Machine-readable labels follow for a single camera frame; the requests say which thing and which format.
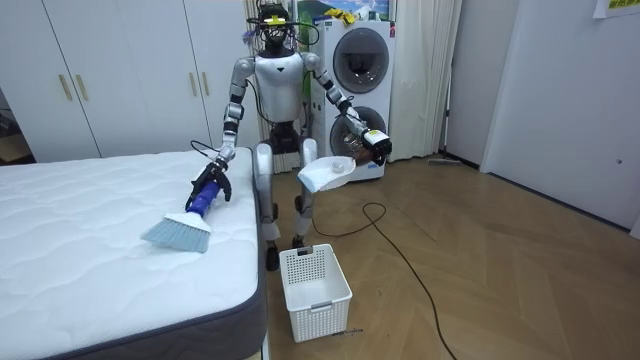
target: floor mop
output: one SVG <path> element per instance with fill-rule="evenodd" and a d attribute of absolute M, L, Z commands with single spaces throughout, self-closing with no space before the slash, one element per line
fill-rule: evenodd
<path fill-rule="evenodd" d="M 444 147 L 442 149 L 442 159 L 429 159 L 429 165 L 462 165 L 458 160 L 447 159 L 447 137 L 449 137 L 449 103 L 451 102 L 451 72 L 449 72 L 449 87 L 447 88 L 447 103 L 444 116 Z"/>

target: quilted mattress surface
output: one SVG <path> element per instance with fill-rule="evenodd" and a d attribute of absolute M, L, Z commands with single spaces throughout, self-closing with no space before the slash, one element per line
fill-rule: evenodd
<path fill-rule="evenodd" d="M 196 152 L 0 167 L 0 359 L 66 353 L 237 306 L 258 285 L 252 156 L 238 149 L 205 254 L 139 236 L 184 211 Z"/>

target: dryer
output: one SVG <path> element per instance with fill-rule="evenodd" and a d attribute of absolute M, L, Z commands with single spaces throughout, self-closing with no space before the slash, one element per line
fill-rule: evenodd
<path fill-rule="evenodd" d="M 341 20 L 316 25 L 318 42 L 311 51 L 318 54 L 325 68 L 344 95 L 353 96 L 360 118 L 373 130 L 389 133 L 391 80 L 395 54 L 395 25 L 386 21 L 356 21 L 346 27 Z M 311 135 L 318 142 L 319 156 L 351 156 L 361 143 L 336 120 L 339 111 L 325 97 L 325 90 L 311 82 Z M 358 162 L 352 181 L 384 175 L 384 166 Z"/>

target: laundry basket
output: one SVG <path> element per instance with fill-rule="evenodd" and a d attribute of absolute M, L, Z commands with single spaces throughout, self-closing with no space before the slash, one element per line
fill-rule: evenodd
<path fill-rule="evenodd" d="M 331 245 L 282 251 L 280 265 L 295 342 L 347 328 L 352 294 Z"/>

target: humanoid robot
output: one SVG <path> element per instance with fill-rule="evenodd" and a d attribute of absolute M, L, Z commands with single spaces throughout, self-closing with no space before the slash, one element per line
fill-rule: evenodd
<path fill-rule="evenodd" d="M 383 165 L 391 153 L 389 137 L 380 131 L 371 131 L 366 122 L 360 120 L 351 105 L 351 99 L 338 89 L 329 73 L 324 69 L 320 57 L 310 52 L 297 52 L 285 46 L 287 40 L 295 38 L 295 25 L 288 12 L 273 0 L 259 4 L 258 18 L 248 19 L 255 25 L 254 36 L 264 41 L 264 50 L 255 57 L 239 59 L 233 68 L 229 90 L 229 104 L 225 109 L 222 146 L 211 166 L 212 177 L 221 185 L 225 200 L 231 198 L 231 184 L 224 172 L 235 156 L 238 128 L 244 115 L 242 100 L 247 89 L 247 78 L 255 74 L 257 98 L 261 99 L 258 111 L 272 125 L 270 137 L 258 144 L 254 150 L 254 176 L 260 206 L 261 235 L 267 241 L 267 269 L 279 267 L 275 240 L 280 237 L 276 225 L 277 204 L 273 203 L 271 178 L 273 155 L 299 153 L 302 167 L 317 159 L 315 140 L 299 135 L 293 122 L 300 116 L 302 108 L 302 83 L 304 72 L 312 76 L 326 90 L 327 99 L 336 106 L 347 120 L 349 131 L 362 143 L 358 156 Z M 313 215 L 314 194 L 302 186 L 302 194 L 296 197 L 295 237 L 292 247 L 304 246 Z"/>

